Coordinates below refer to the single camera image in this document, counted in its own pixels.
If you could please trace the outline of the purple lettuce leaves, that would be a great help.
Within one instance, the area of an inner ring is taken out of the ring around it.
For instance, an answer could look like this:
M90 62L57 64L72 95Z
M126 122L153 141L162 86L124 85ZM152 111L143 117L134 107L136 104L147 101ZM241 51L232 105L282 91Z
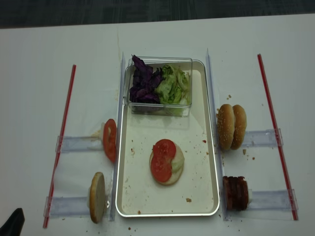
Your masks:
M132 87L129 89L129 100L134 103L159 104L159 97L155 89L162 82L162 69L156 71L136 55L132 56L135 66Z

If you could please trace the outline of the upper tomato slice on bun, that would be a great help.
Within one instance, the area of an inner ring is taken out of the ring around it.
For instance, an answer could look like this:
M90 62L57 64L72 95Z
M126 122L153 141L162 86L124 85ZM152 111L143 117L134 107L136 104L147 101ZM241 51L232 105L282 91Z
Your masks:
M175 143L169 139L161 139L153 146L153 153L157 158L173 159L176 155Z

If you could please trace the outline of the tomato slice on bun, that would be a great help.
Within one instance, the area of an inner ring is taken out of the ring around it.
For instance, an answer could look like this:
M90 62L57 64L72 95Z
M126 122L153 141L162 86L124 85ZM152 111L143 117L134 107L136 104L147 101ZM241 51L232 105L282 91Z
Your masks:
M157 158L173 159L176 155L175 143L169 139L161 139L153 146L153 153Z
M159 182L167 182L172 176L171 159L168 157L158 157L154 154L150 168L154 179Z

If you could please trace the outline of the green lettuce leaves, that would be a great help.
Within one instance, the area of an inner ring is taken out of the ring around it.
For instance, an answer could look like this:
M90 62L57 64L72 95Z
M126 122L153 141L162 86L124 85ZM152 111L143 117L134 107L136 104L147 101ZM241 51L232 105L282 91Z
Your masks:
M190 74L179 67L166 64L162 68L163 80L155 89L161 104L190 104Z

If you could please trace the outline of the lower tomato slice on bun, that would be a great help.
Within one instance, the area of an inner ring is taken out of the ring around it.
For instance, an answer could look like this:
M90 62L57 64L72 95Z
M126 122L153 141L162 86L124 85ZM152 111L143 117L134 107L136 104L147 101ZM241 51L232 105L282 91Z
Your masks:
M154 154L150 168L154 179L159 182L167 182L172 176L171 159L168 157L158 157Z

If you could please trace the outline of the lettuce piece on bun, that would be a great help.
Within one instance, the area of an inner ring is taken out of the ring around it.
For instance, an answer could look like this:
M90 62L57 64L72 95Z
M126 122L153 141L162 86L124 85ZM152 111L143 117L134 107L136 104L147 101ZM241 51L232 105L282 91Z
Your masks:
M176 155L171 161L172 173L178 172L183 167L184 161L183 155Z

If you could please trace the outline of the standing tomato slice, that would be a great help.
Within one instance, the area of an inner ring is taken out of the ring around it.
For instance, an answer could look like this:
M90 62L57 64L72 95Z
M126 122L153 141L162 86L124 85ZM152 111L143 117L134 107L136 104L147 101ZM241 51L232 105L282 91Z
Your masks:
M103 128L102 142L105 154L112 163L116 160L116 134L116 123L113 119L109 119Z

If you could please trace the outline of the stack of bacon patties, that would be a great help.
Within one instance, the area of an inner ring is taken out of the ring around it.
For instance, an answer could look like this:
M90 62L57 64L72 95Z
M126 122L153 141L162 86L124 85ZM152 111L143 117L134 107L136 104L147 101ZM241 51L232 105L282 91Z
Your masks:
M223 177L223 186L228 210L246 210L249 204L249 190L244 177Z

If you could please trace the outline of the clear plastic salad box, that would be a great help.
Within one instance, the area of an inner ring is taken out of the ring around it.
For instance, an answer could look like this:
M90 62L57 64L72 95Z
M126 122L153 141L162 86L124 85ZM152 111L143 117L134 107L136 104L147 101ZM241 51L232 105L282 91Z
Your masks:
M152 104L152 103L134 103L129 100L129 89L132 87L133 74L135 66L132 57L128 62L125 73L125 91L124 104L128 105L135 114L162 115L162 116L180 116L187 117L192 105L192 59L190 58L165 58L165 57L140 57L145 64L151 66L154 71L157 68L163 68L166 64L173 67L179 67L182 71L190 74L190 104L189 105L172 105L172 104Z

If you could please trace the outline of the white metal tray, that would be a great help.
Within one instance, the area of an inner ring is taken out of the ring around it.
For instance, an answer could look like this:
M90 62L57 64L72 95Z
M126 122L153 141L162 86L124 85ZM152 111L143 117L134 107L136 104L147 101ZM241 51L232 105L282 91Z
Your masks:
M187 117L134 114L121 103L116 208L123 217L210 216L220 206L219 185L204 64L193 60L192 106ZM150 170L153 145L169 139L185 157L179 180L156 182Z

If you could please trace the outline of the bottom bun on tray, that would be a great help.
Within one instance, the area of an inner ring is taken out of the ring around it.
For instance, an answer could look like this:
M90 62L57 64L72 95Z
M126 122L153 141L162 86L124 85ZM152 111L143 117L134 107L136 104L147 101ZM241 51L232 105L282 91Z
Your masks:
M180 148L177 144L175 144L175 146L176 146L176 155L183 155L183 156L184 156L184 154L183 154L181 148ZM152 151L152 153L151 153L151 155L150 155L150 164L151 164L151 160L152 160L153 155L154 155L154 153L153 153L153 151ZM181 176L181 174L182 174L182 172L183 172L183 169L184 169L184 165L183 165L183 167L182 167L178 172L172 173L171 178L170 178L167 182L159 182L159 181L157 181L157 180L155 180L155 181L158 182L159 184L162 184L162 185L172 185L172 184L174 184L174 183L176 183L176 182L178 181L178 179L180 178L180 176Z

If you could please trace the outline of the left sesame bun top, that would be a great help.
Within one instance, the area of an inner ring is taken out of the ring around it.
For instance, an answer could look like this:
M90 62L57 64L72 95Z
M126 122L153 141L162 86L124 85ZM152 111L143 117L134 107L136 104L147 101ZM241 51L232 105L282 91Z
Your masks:
M234 138L235 115L232 106L229 104L223 104L219 109L217 131L220 147L223 150L230 149Z

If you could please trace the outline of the sesame bun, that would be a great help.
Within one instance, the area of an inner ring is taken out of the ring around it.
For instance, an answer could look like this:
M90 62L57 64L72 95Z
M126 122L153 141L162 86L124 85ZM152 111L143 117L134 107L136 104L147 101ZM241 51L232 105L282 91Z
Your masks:
M223 150L230 149L234 138L235 115L232 106L229 104L223 104L219 109L217 131L220 147Z
M244 140L247 128L247 115L244 108L240 105L233 106L235 116L234 134L231 149L238 149Z

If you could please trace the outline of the right sesame bun top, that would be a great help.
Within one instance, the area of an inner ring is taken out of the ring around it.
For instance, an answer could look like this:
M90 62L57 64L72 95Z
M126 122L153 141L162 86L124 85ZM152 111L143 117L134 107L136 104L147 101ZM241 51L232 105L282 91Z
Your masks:
M247 115L244 108L240 105L233 106L235 116L234 134L231 149L238 149L244 140L247 128Z

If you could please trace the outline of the standing bun half slice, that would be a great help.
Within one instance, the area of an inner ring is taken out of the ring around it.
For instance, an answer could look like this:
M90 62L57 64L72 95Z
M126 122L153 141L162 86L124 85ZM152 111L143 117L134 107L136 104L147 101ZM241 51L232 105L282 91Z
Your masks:
M105 180L102 172L95 173L89 198L90 217L94 223L99 223L104 214L105 208Z

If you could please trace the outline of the upper left clear holder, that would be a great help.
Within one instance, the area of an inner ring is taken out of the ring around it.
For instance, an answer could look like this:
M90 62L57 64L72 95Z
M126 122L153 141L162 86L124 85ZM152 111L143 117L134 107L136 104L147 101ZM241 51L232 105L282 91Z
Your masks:
M99 137L58 136L56 153L102 151L103 144Z

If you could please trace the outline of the clear holder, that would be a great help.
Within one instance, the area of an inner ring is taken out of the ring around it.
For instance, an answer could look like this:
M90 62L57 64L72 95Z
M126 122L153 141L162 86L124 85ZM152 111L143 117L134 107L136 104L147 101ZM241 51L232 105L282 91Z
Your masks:
M88 197L47 197L44 217L90 217Z
M280 129L246 131L241 147L282 147L283 139Z
M56 153L102 151L103 144L99 137L58 136Z
M249 189L248 210L298 210L294 189L253 191Z

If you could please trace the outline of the upper right clear holder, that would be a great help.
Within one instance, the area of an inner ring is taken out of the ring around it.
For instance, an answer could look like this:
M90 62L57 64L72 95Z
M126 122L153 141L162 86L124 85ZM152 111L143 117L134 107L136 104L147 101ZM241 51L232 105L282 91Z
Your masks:
M282 147L283 139L280 129L246 131L241 147Z

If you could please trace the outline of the lower left clear holder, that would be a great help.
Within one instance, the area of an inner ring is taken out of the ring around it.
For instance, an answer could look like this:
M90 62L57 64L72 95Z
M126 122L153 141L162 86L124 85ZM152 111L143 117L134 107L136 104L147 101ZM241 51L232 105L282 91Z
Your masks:
M90 217L88 197L47 197L44 217Z

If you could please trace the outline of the lower right clear holder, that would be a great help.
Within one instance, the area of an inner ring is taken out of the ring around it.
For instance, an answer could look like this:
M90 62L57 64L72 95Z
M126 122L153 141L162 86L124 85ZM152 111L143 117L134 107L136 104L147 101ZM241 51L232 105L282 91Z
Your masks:
M248 210L298 210L294 189L253 191L249 189Z

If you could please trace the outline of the left red strip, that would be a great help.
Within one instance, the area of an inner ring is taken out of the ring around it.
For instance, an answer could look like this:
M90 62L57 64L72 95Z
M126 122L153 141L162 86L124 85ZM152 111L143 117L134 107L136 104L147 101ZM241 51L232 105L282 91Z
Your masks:
M63 143L63 136L64 136L65 127L66 127L66 120L67 120L67 114L68 114L68 109L69 109L70 100L71 100L72 88L74 84L75 72L76 72L76 65L74 64L72 66L71 77L69 81L69 87L68 87L67 98L66 98L66 103L64 107L61 130L60 130L60 134L57 138L57 143L56 143L57 150L56 150L56 157L55 157L55 162L54 162L54 167L53 167L53 172L52 172L50 190L49 190L48 197L46 199L46 204L45 204L45 209L44 209L44 222L43 222L44 229L47 229L49 218L50 218L49 213L50 213L50 208L51 208L51 201L54 194L54 176L55 176L55 171L56 171L59 158L60 158L61 146Z

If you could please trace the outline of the red strip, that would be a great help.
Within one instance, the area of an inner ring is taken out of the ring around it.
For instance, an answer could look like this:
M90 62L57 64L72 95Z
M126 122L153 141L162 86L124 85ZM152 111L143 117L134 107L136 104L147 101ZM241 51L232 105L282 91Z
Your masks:
M288 191L289 201L290 201L290 205L291 205L292 217L293 217L294 221L298 221L299 217L298 217L297 204L295 203L295 200L294 200L295 198L293 197L293 194L292 194L293 189L291 187L290 178L289 178L289 174L287 171L287 166L286 166L286 162L285 162L285 155L284 155L284 151L283 151L283 144L281 143L282 136L280 134L280 129L278 128L278 124L277 124L277 120L276 120L276 116L275 116L275 112L274 112L274 108L273 108L272 98L271 98L271 94L269 91L269 86L268 86L268 82L267 82L266 73L265 73L264 64L263 64L261 54L257 55L257 59L258 59L261 77L262 77L264 88L265 88L265 93L266 93L266 97L267 97L267 102L268 102L270 116L271 116L271 120L272 120L272 124L273 124L273 129L275 131L275 137L276 137L276 141L277 141L277 145L278 145L278 151L279 151L280 161L281 161L282 170L283 170L283 176L285 179L286 189Z
M64 107L61 130L60 130L60 134L57 138L57 143L56 143L57 150L56 150L56 157L55 157L55 162L54 162L54 167L53 167L53 172L52 172L50 190L49 190L48 197L46 199L46 204L45 204L45 209L44 209L44 222L43 222L44 229L47 229L49 218L50 218L49 213L50 213L50 208L51 208L51 201L54 194L54 176L55 176L55 171L56 171L59 158L60 158L61 146L63 143L63 136L64 136L65 127L66 127L66 120L67 120L67 114L68 114L68 109L69 109L70 100L71 100L72 88L74 84L75 72L76 72L76 65L74 64L72 66L71 77L69 81L69 87L68 87L67 98L66 98L66 103Z

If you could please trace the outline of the right red strip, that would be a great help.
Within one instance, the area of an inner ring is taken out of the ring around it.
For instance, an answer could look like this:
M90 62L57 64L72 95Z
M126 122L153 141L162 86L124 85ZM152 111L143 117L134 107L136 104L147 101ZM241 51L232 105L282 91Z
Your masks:
M291 187L290 178L289 178L289 174L287 171L287 166L286 166L286 162L285 162L285 155L284 155L284 151L283 151L283 144L281 143L282 136L280 134L280 129L278 128L278 124L277 124L277 120L276 120L276 116L275 116L275 112L274 112L274 108L273 108L272 98L271 98L271 94L269 91L269 86L268 86L268 82L267 82L266 73L265 73L264 64L263 64L261 54L257 55L257 59L258 59L261 77L262 77L264 88L265 88L265 93L266 93L266 97L267 97L267 102L268 102L270 116L271 116L271 120L272 120L272 124L273 124L273 129L275 131L275 137L276 137L276 141L277 141L277 145L278 145L278 151L279 151L280 161L281 161L282 170L283 170L283 176L285 179L286 189L288 191L289 201L290 201L290 205L291 205L292 217L293 217L294 221L298 221L299 217L298 217L297 204L295 203L295 200L294 200L295 198L293 197L293 194L292 194L293 189Z

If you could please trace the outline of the black object bottom left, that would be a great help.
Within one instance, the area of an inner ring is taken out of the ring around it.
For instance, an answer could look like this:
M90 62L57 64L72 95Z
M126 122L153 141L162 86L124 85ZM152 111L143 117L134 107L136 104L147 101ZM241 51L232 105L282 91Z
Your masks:
M0 236L20 236L25 217L22 208L17 208L0 228Z

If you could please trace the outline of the left clear vertical rail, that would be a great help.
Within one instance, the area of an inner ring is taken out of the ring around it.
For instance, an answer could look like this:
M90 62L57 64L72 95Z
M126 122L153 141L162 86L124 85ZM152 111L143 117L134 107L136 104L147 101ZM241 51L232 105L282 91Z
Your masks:
M111 181L111 200L109 205L109 221L115 220L115 199L117 195L117 181L118 181L118 167L119 167L119 156L120 156L120 145L121 145L121 128L122 128L122 117L123 117L123 100L124 100L124 88L125 88L125 65L126 60L124 53L122 53L121 70L120 70L120 85L119 85L119 96L118 96L118 114L117 114L117 132L116 132L116 161L112 173Z

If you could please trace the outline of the clear vertical rail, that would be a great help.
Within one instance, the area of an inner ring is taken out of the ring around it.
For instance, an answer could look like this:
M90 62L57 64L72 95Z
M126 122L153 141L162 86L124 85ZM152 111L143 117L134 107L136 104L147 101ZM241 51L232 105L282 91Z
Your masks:
M222 153L219 147L219 138L217 133L217 110L216 110L216 102L215 102L215 90L214 90L214 80L212 75L211 68L211 58L209 55L209 49L206 51L206 68L208 74L208 91L209 91L209 104L211 107L210 116L211 116L211 127L212 127L212 136L213 143L215 148L215 158L216 158L216 168L217 168L217 176L218 176L218 185L219 185L219 196L220 196L220 204L222 211L222 219L223 221L228 221L228 214L226 209L226 199L225 199L225 190L223 185L223 165L222 165Z
M120 70L120 85L119 85L119 96L118 96L118 114L117 114L117 132L116 132L116 161L112 173L111 181L111 200L109 205L109 221L115 220L115 199L117 195L117 181L118 181L118 167L119 167L119 156L120 156L120 145L121 145L121 128L122 128L122 117L123 117L123 100L124 100L124 88L125 88L125 65L126 60L124 53L122 53L121 70Z

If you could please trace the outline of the right clear vertical rail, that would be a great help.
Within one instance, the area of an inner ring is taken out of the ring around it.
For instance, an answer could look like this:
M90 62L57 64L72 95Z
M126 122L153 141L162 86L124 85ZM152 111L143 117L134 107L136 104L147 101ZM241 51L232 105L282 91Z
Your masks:
M206 68L208 74L208 91L209 91L209 104L211 107L210 116L211 116L211 127L212 127L212 136L213 143L215 148L215 158L216 158L216 168L217 168L217 176L218 176L218 185L219 185L219 196L220 196L220 204L222 211L222 219L223 221L228 221L228 214L226 209L226 199L225 199L225 190L223 185L223 165L222 165L222 153L219 147L219 138L217 133L217 110L216 110L216 102L215 102L215 90L214 90L214 80L212 75L211 68L211 58L209 55L209 49L206 51Z

